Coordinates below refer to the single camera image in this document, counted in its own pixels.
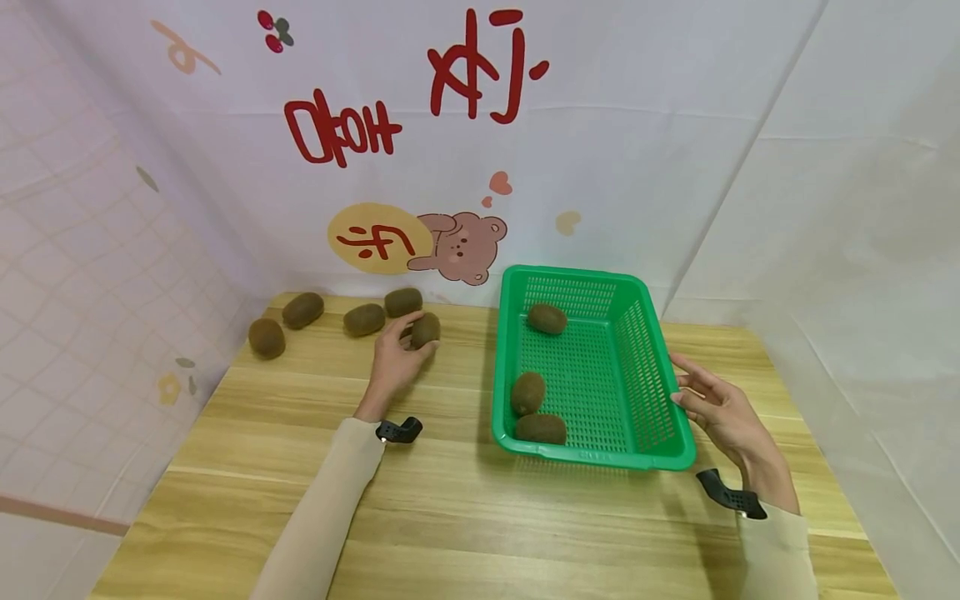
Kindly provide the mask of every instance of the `kiwi fruit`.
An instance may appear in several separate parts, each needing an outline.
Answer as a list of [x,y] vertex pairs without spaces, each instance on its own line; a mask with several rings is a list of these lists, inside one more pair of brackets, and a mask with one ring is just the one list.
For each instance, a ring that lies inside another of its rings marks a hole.
[[546,382],[538,372],[528,371],[518,377],[510,392],[510,406],[521,417],[533,415],[543,404]]
[[415,287],[405,287],[387,294],[383,305],[387,308],[387,316],[396,319],[422,309],[423,295]]
[[291,329],[303,329],[324,313],[324,299],[315,292],[305,292],[283,307],[283,324]]
[[355,338],[379,331],[386,322],[387,315],[379,304],[363,304],[344,315],[344,328]]
[[273,319],[257,319],[251,323],[247,339],[253,353],[266,360],[277,358],[287,349],[283,329]]
[[514,437],[538,444],[566,444],[566,423],[556,415],[527,415],[516,421]]
[[527,313],[527,323],[543,333],[560,335],[566,329],[566,314],[550,304],[534,304]]
[[433,313],[426,313],[416,321],[410,331],[410,346],[423,348],[427,342],[440,339],[440,319]]

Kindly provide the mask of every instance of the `yellow circle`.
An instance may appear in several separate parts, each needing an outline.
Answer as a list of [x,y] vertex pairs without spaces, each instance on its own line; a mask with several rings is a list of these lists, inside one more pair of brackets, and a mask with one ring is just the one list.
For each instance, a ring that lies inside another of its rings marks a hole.
[[388,204],[351,204],[326,228],[330,248],[364,273],[399,275],[417,256],[433,253],[433,234],[420,219]]

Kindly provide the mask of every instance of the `wooden table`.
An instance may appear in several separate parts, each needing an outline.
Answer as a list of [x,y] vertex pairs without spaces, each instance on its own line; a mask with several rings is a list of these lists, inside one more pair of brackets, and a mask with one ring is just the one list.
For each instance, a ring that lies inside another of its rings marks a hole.
[[[274,299],[279,320],[292,295]],[[262,362],[249,347],[197,420],[91,598],[247,598],[260,568],[363,394],[373,336],[347,339],[330,298]],[[734,599],[733,513],[692,472],[549,463],[490,432],[496,311],[429,306],[444,345],[390,418],[416,415],[412,446],[387,449],[350,528],[331,599]],[[821,597],[896,598],[847,499],[748,331],[666,324],[674,350],[742,387],[786,454],[810,522]],[[737,472],[699,431],[695,469]]]

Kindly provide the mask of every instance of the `red heart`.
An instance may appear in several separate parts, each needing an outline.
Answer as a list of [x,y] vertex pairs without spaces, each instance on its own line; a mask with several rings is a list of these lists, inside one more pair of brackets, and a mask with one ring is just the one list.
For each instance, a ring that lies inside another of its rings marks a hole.
[[510,185],[506,171],[497,171],[490,178],[490,191],[496,192],[500,196],[509,196],[514,188]]

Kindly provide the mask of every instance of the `wrist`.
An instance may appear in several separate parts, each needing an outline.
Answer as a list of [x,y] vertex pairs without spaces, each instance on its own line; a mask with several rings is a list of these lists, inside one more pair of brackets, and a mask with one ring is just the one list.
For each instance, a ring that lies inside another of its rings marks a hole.
[[793,486],[790,466],[778,450],[762,457],[745,457],[740,467],[744,490],[756,493],[760,501],[794,515],[800,501]]
[[391,390],[371,381],[360,400],[360,404],[353,413],[353,417],[370,423],[382,421],[387,416],[387,409],[390,407],[392,397],[393,392]]

